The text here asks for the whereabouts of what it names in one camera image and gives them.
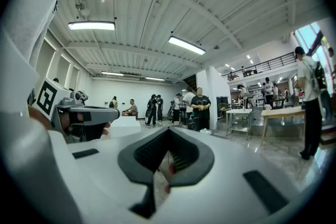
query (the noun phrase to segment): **white ceiling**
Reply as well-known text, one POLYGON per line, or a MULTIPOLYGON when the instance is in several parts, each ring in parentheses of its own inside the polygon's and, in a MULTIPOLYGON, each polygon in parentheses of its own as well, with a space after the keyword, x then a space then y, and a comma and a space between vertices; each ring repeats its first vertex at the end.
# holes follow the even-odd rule
POLYGON ((317 20, 322 0, 59 0, 49 30, 93 75, 102 70, 176 81, 212 59, 280 37, 286 29, 317 20), (74 30, 82 18, 76 3, 89 9, 89 20, 107 20, 115 31, 74 30), (202 56, 168 43, 173 35, 206 50, 202 56))

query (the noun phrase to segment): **gray floor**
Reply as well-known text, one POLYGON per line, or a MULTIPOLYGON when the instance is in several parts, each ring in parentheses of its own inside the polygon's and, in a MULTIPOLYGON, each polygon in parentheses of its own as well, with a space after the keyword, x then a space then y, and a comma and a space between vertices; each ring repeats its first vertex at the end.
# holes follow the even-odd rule
MULTIPOLYGON (((162 126, 172 126, 171 123, 165 121, 157 123, 156 126, 145 126, 144 120, 139 121, 141 129, 145 128, 160 128, 162 126)), ((300 120, 285 119, 285 124, 298 124, 300 120)), ((280 120, 274 121, 275 127, 283 126, 284 123, 280 120)), ((246 148, 248 151, 253 151, 255 154, 260 154, 262 157, 273 163, 294 182, 300 191, 308 187, 312 182, 317 180, 329 166, 329 161, 332 160, 333 154, 336 151, 334 145, 320 146, 315 157, 311 157, 309 161, 302 160, 298 155, 298 151, 303 149, 303 138, 298 137, 266 137, 264 144, 260 147, 261 134, 254 135, 246 140, 245 133, 233 132, 226 137, 226 131, 216 130, 213 135, 227 139, 232 143, 238 143, 246 148)), ((165 186, 168 185, 167 180, 161 172, 154 175, 155 181, 155 201, 156 205, 160 206, 168 194, 164 191, 165 186)))

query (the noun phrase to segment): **fluorescent light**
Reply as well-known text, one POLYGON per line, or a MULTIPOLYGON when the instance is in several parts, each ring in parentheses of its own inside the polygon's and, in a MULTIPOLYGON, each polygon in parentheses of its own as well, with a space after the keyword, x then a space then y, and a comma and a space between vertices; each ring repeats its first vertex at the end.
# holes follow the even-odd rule
POLYGON ((152 80, 160 80, 160 81, 164 81, 164 79, 149 78, 149 77, 146 77, 146 79, 152 79, 152 80))
POLYGON ((169 43, 171 44, 175 44, 175 45, 178 45, 180 47, 183 47, 185 49, 188 49, 188 50, 191 50, 197 54, 200 54, 200 55, 203 55, 205 53, 205 50, 201 49, 201 48, 198 48, 196 47, 195 45, 193 44, 190 44, 188 42, 185 42, 181 39, 178 39, 176 37, 170 37, 170 39, 168 40, 169 43))
POLYGON ((104 75, 111 75, 111 76, 123 76, 124 74, 121 73, 112 73, 112 72, 102 72, 104 75))
POLYGON ((70 30, 82 30, 82 29, 101 29, 101 30, 114 30, 114 22, 101 22, 101 21, 87 21, 87 22, 72 22, 68 23, 70 30))

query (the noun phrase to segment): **wooden table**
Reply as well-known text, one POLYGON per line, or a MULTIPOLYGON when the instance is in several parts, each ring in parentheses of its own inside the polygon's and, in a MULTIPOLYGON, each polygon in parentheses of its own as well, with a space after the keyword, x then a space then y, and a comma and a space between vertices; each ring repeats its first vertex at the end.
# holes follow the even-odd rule
POLYGON ((261 116, 265 117, 265 126, 264 126, 264 132, 262 133, 262 139, 261 144, 265 139, 266 132, 267 132, 267 123, 268 119, 279 119, 279 118, 285 118, 285 117, 294 117, 294 116, 305 116, 304 117, 304 125, 303 125, 303 134, 305 134, 306 130, 306 111, 301 108, 301 106, 296 106, 294 108, 287 108, 287 109, 276 109, 276 110, 263 110, 261 113, 261 116))

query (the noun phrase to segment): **metal table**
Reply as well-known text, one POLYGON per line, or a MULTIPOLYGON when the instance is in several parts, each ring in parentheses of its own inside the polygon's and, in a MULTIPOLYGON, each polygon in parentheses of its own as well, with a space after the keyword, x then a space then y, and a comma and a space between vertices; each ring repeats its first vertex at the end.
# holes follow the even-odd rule
POLYGON ((231 110, 228 110, 226 111, 226 136, 228 136, 228 130, 231 129, 231 130, 237 130, 237 131, 240 131, 240 132, 246 132, 246 140, 248 139, 248 136, 251 132, 251 123, 252 123, 252 120, 251 120, 251 116, 252 116, 252 109, 231 109, 231 110), (243 125, 243 128, 237 128, 237 126, 234 126, 233 124, 233 115, 231 116, 231 127, 229 127, 229 117, 230 117, 230 114, 239 114, 239 117, 243 118, 243 117, 247 117, 247 127, 244 127, 243 125))

